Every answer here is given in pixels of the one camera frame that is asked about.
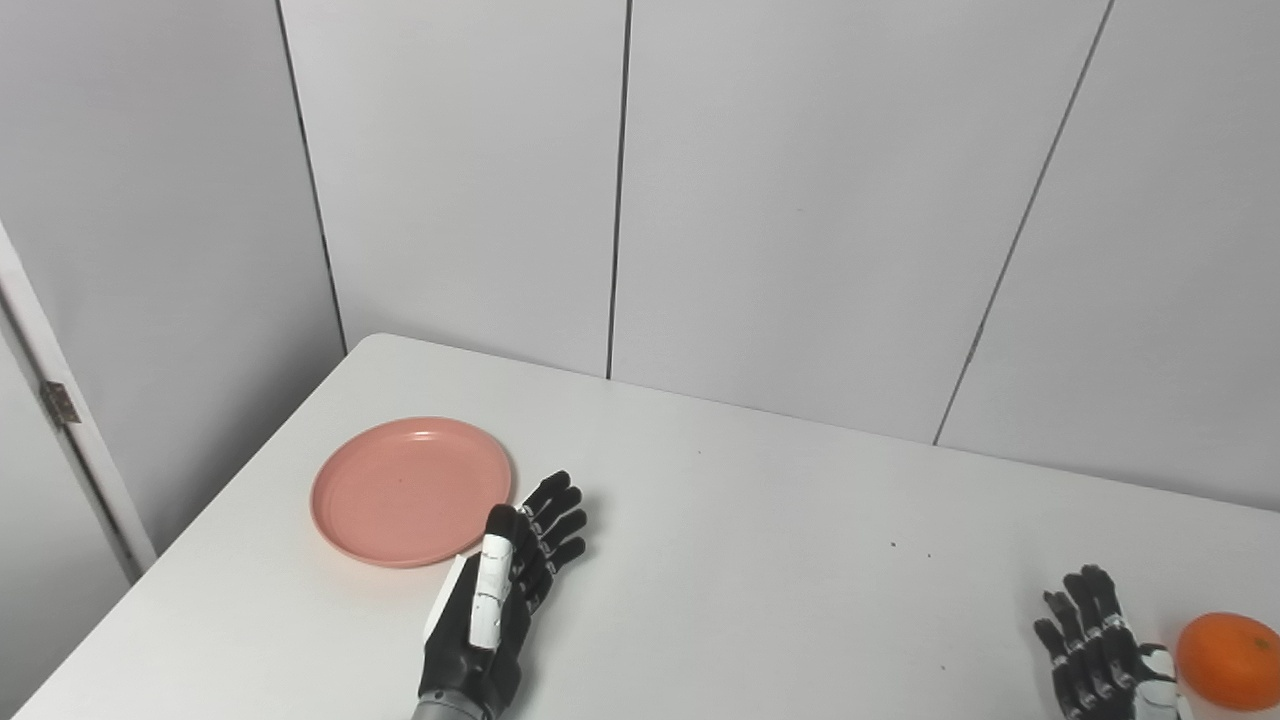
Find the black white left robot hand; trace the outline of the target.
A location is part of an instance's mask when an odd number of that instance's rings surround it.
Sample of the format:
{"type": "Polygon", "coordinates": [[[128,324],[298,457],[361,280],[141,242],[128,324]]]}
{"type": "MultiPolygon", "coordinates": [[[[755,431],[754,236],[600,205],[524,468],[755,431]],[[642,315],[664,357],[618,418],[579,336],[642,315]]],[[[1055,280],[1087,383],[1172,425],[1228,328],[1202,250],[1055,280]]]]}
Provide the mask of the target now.
{"type": "Polygon", "coordinates": [[[480,550],[458,556],[429,614],[415,719],[499,719],[515,703],[532,619],[588,544],[582,491],[545,478],[488,515],[480,550]]]}

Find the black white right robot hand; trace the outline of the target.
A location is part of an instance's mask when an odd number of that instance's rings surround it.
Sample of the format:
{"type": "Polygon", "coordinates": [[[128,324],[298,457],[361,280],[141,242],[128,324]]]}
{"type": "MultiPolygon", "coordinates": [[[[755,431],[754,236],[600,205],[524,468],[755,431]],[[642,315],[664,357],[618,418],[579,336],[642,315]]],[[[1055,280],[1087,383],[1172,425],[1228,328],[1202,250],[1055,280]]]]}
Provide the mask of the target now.
{"type": "Polygon", "coordinates": [[[1048,618],[1033,632],[1050,659],[1056,705],[1065,719],[1193,719],[1170,648],[1140,643],[1116,584],[1098,565],[1046,591],[1048,618]]]}

